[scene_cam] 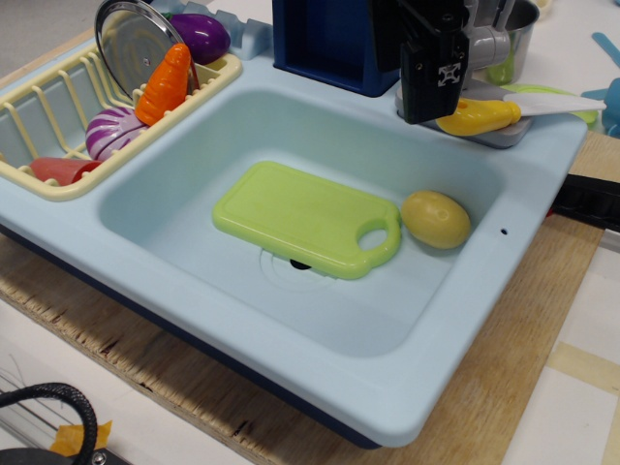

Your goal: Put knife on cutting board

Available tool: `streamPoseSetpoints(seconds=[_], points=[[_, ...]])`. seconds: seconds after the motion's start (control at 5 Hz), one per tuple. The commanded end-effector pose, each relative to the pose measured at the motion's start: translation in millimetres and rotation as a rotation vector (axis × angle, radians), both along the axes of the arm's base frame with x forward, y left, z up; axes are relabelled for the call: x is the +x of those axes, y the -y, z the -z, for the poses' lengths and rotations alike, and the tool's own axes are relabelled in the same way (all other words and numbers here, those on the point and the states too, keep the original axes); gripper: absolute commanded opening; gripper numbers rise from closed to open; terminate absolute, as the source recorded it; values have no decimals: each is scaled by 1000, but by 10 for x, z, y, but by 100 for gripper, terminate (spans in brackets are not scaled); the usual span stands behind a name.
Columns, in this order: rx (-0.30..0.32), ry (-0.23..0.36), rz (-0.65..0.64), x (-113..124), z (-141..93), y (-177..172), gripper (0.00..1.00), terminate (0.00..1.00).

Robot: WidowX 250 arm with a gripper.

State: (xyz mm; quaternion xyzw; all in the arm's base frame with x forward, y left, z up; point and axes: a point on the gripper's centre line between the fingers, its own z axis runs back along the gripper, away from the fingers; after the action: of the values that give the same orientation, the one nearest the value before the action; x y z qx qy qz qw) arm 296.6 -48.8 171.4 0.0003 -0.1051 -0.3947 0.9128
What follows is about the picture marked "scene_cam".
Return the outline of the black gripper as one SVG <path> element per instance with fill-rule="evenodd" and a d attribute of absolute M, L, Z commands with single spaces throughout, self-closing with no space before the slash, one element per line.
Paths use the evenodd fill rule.
<path fill-rule="evenodd" d="M 369 1 L 378 70 L 401 68 L 402 114 L 416 125 L 452 115 L 469 59 L 463 1 Z"/>

